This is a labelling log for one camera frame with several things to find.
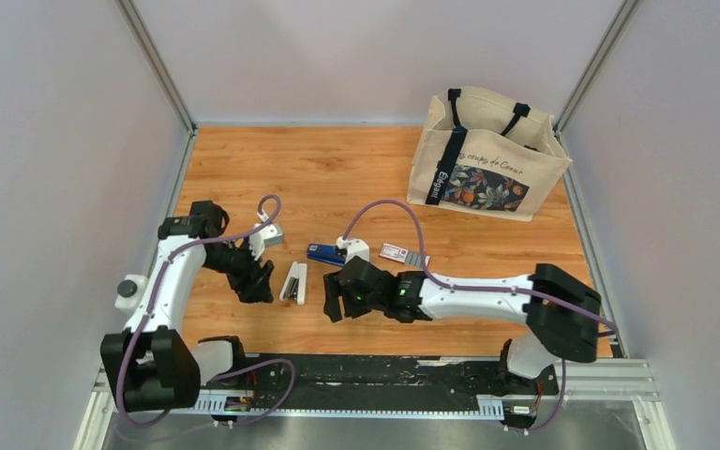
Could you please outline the white stapler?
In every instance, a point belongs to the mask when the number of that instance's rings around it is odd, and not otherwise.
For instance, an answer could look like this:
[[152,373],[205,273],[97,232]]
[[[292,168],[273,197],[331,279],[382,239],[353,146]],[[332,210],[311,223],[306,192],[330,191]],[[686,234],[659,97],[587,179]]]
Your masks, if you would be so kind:
[[279,293],[280,302],[295,302],[303,306],[307,302],[308,265],[305,262],[293,262]]

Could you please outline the blue stapler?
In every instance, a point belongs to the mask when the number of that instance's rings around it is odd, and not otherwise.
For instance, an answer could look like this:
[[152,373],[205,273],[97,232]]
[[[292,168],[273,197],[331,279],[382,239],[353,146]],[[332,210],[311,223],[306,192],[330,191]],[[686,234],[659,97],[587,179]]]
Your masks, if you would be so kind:
[[309,260],[342,267],[347,261],[347,251],[336,246],[311,243],[307,246]]

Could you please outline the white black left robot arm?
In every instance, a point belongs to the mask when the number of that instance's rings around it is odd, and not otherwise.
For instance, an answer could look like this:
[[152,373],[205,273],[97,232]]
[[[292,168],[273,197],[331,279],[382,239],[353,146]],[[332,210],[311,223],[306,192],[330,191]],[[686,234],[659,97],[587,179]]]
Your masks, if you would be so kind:
[[210,337],[189,348],[181,336],[194,281],[211,270],[226,277],[243,303],[270,303],[274,265],[263,259],[268,238],[281,229],[278,212],[257,208],[250,230],[227,235],[228,213],[212,201],[193,202],[184,216],[166,217],[157,229],[156,262],[149,276],[125,277],[115,305],[128,315],[107,334],[100,356],[118,411],[168,412],[195,405],[202,386],[216,379],[238,388],[249,364],[237,337]]

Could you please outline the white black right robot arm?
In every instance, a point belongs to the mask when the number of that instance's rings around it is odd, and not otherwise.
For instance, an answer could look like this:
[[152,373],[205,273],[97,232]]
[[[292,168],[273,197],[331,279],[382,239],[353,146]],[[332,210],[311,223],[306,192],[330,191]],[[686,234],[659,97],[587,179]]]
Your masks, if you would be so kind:
[[497,367],[499,384],[512,393],[557,362],[597,359],[601,296],[554,264],[515,277],[458,278],[424,270],[394,275],[354,257],[323,283],[323,311],[333,323],[380,311],[400,323],[473,317],[526,326]]

